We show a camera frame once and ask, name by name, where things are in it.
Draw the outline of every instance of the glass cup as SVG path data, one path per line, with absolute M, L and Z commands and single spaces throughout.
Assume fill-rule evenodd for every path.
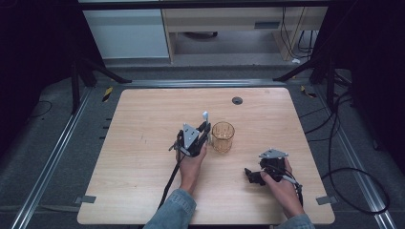
M 235 135 L 235 129 L 230 123 L 218 122 L 211 131 L 212 146 L 219 153 L 226 153 L 232 146 L 232 139 Z

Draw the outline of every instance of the hand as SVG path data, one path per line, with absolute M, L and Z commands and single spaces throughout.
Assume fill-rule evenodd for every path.
M 197 185 L 197 179 L 200 174 L 201 165 L 206 155 L 206 142 L 203 144 L 200 154 L 195 157 L 185 156 L 181 154 L 180 173 L 181 185 L 180 188 L 193 195 Z
M 292 168 L 289 165 L 287 158 L 285 158 L 285 163 L 286 169 L 292 173 Z M 271 193 L 283 207 L 284 214 L 288 219 L 305 214 L 300 200 L 295 192 L 294 185 L 291 182 L 285 179 L 281 179 L 280 182 L 276 182 L 269 174 L 263 171 L 260 173 L 260 175 L 270 188 Z

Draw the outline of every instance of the person's right hand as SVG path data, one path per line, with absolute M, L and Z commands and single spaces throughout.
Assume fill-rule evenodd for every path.
M 285 158 L 286 169 L 292 173 L 292 168 L 289 165 L 287 158 Z M 271 193 L 283 207 L 284 214 L 288 219 L 305 214 L 300 200 L 295 192 L 294 185 L 286 179 L 281 179 L 280 182 L 276 182 L 268 173 L 261 172 L 260 175 L 265 183 L 270 188 Z

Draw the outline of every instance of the blue denim jacket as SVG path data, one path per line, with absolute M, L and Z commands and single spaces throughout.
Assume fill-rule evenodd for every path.
M 186 229 L 196 209 L 196 201 L 183 189 L 176 189 L 163 203 L 158 212 L 143 229 Z M 295 216 L 277 227 L 278 229 L 314 229 L 306 214 Z

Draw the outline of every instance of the gray tape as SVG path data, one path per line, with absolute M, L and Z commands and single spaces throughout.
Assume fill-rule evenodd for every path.
M 319 205 L 324 205 L 327 203 L 334 204 L 338 202 L 336 197 L 321 197 L 317 198 L 316 201 L 318 202 Z
M 96 201 L 96 197 L 92 197 L 92 196 L 77 197 L 75 199 L 76 204 L 79 204 L 79 203 L 82 203 L 82 202 L 94 203 L 95 201 Z

